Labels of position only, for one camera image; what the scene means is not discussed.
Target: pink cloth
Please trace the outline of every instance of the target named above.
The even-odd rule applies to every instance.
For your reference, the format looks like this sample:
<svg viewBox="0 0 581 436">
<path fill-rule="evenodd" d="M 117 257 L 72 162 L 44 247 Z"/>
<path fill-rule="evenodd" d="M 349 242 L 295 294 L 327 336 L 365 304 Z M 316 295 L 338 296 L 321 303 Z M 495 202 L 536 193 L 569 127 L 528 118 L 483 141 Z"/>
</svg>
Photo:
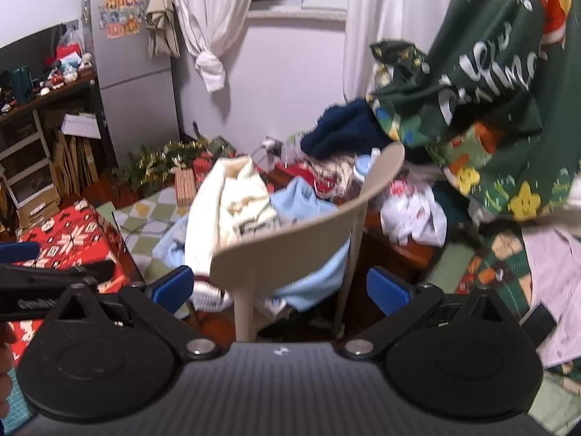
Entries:
<svg viewBox="0 0 581 436">
<path fill-rule="evenodd" d="M 556 329 L 537 348 L 545 368 L 581 356 L 581 243 L 554 227 L 522 231 L 533 294 L 557 322 Z"/>
</svg>

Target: tinsel garland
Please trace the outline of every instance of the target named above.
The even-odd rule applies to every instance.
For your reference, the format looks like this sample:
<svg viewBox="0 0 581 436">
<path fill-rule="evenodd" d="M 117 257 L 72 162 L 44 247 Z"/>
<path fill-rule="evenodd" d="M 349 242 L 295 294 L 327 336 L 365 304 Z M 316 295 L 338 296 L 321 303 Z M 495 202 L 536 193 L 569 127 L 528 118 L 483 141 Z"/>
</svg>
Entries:
<svg viewBox="0 0 581 436">
<path fill-rule="evenodd" d="M 147 196 L 161 189 L 176 169 L 191 168 L 194 160 L 204 152 L 209 152 L 214 158 L 226 157 L 234 152 L 234 148 L 223 138 L 208 141 L 203 136 L 187 143 L 170 141 L 161 150 L 142 146 L 140 155 L 130 153 L 129 163 L 114 173 L 122 183 Z"/>
</svg>

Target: finger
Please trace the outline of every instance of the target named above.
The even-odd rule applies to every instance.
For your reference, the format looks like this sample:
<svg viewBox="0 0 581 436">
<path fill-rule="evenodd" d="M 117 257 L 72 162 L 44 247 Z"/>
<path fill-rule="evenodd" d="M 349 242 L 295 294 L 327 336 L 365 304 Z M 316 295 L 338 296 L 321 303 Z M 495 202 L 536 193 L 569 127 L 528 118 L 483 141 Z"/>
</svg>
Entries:
<svg viewBox="0 0 581 436">
<path fill-rule="evenodd" d="M 0 401 L 6 400 L 12 392 L 12 379 L 10 375 L 0 375 Z"/>
<path fill-rule="evenodd" d="M 0 342 L 7 342 L 14 344 L 16 342 L 16 334 L 8 323 L 0 324 Z"/>
<path fill-rule="evenodd" d="M 10 407 L 6 400 L 0 400 L 0 418 L 6 418 L 10 412 Z"/>
<path fill-rule="evenodd" d="M 12 351 L 8 344 L 0 344 L 0 375 L 6 374 L 14 366 Z"/>
</svg>

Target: gray refrigerator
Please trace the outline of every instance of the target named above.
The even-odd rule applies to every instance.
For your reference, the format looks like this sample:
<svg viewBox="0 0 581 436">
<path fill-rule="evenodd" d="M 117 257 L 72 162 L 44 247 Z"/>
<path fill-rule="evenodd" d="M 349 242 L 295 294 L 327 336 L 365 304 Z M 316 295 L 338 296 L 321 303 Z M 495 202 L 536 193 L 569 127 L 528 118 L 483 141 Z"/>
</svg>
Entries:
<svg viewBox="0 0 581 436">
<path fill-rule="evenodd" d="M 142 145 L 179 140 L 169 56 L 149 58 L 149 0 L 81 0 L 85 51 L 93 54 L 105 125 L 119 164 Z"/>
</svg>

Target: beige chair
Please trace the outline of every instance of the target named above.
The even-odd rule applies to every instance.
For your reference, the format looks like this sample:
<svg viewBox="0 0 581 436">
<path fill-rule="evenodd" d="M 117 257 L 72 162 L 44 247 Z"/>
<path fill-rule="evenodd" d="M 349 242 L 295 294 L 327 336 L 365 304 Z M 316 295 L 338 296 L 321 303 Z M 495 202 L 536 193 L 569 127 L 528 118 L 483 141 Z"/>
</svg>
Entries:
<svg viewBox="0 0 581 436">
<path fill-rule="evenodd" d="M 351 237 L 333 321 L 333 336 L 337 334 L 357 264 L 367 205 L 399 172 L 403 158 L 401 144 L 385 148 L 367 175 L 359 196 L 341 205 L 336 213 L 302 221 L 271 234 L 242 239 L 214 254 L 210 280 L 232 295 L 236 340 L 254 341 L 257 331 L 268 324 L 260 313 L 255 313 L 255 294 L 284 287 L 320 269 Z"/>
</svg>

